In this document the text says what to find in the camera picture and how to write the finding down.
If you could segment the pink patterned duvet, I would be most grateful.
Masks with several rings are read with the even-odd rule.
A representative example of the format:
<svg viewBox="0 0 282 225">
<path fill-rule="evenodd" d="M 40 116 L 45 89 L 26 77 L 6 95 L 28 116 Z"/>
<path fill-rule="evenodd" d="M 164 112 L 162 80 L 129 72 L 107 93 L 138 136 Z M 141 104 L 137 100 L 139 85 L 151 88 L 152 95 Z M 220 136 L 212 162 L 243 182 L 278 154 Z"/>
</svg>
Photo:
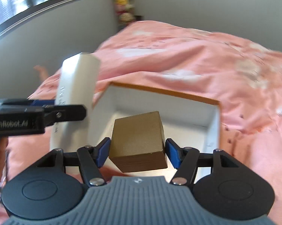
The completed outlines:
<svg viewBox="0 0 282 225">
<path fill-rule="evenodd" d="M 78 167 L 40 168 L 52 127 L 14 136 L 0 224 L 282 224 L 282 53 L 230 34 L 156 22 L 131 24 L 92 55 L 100 60 L 88 144 L 112 139 L 118 118 L 158 111 L 165 141 L 201 153 L 222 149 L 237 168 L 123 173 L 109 154 L 105 185 Z M 61 69 L 29 99 L 55 100 Z"/>
</svg>

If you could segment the person's bare foot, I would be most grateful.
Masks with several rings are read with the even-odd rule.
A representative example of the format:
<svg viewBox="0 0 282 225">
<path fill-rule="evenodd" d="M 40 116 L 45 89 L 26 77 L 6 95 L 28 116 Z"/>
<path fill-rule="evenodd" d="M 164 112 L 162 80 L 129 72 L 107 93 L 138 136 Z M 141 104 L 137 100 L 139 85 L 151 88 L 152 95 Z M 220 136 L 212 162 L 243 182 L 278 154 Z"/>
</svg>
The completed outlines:
<svg viewBox="0 0 282 225">
<path fill-rule="evenodd" d="M 45 67 L 36 65 L 34 69 L 38 72 L 40 81 L 45 81 L 49 77 L 49 73 Z"/>
</svg>

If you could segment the gold brown square box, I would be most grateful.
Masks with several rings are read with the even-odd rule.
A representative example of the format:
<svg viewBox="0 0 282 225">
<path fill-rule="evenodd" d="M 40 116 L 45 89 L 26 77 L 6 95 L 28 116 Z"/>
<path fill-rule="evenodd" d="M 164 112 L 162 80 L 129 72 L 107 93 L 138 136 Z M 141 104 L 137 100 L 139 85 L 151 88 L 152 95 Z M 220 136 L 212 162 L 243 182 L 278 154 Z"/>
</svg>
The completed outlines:
<svg viewBox="0 0 282 225">
<path fill-rule="evenodd" d="M 123 173 L 166 169 L 165 137 L 159 112 L 116 119 L 109 159 Z"/>
</svg>

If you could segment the white long rectangular box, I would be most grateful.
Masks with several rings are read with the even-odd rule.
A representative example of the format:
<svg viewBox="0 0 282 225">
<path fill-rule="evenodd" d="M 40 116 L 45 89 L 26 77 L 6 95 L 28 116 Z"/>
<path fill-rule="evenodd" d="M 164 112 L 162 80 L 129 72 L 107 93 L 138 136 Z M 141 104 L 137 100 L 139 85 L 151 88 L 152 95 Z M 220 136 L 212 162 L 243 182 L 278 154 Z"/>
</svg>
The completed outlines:
<svg viewBox="0 0 282 225">
<path fill-rule="evenodd" d="M 84 105 L 87 115 L 82 121 L 55 123 L 52 127 L 49 149 L 61 148 L 75 152 L 88 144 L 88 130 L 92 100 L 100 68 L 100 60 L 92 54 L 80 53 L 64 60 L 56 105 Z"/>
</svg>

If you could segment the stuffed toys pile in corner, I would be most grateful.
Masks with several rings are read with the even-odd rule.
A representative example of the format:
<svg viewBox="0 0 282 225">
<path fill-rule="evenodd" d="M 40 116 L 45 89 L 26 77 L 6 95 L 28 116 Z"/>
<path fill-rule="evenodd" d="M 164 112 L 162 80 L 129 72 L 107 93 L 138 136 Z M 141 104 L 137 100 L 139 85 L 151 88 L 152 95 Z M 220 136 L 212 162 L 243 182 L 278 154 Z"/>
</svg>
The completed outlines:
<svg viewBox="0 0 282 225">
<path fill-rule="evenodd" d="M 135 22 L 134 0 L 114 0 L 114 5 L 120 26 Z"/>
</svg>

